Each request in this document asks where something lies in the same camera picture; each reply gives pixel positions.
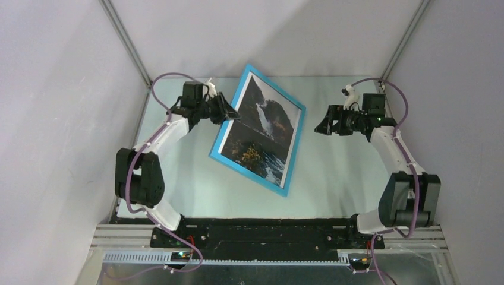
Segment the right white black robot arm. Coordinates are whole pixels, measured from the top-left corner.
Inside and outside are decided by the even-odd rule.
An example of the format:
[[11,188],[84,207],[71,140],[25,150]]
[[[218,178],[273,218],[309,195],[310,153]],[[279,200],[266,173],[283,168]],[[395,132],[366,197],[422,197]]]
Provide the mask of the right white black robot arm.
[[386,116],[382,94],[363,95],[361,109],[331,104],[315,132],[323,135],[363,134],[378,152],[389,180],[375,210],[356,214],[356,226],[346,231],[346,242],[363,247],[371,234],[411,230],[434,223],[441,188],[438,175],[427,173],[412,157],[401,137],[398,123]]

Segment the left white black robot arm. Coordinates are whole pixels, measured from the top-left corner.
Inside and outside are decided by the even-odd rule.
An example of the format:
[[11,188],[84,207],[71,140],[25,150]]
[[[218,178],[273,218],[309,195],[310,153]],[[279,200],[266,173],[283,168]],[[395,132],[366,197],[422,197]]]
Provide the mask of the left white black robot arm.
[[131,214],[144,213],[173,247],[185,245],[188,232],[179,226],[182,214],[166,199],[162,156],[201,121],[221,125],[240,118],[211,79],[186,81],[182,94],[166,110],[162,123],[133,148],[121,148],[115,160],[115,195]]

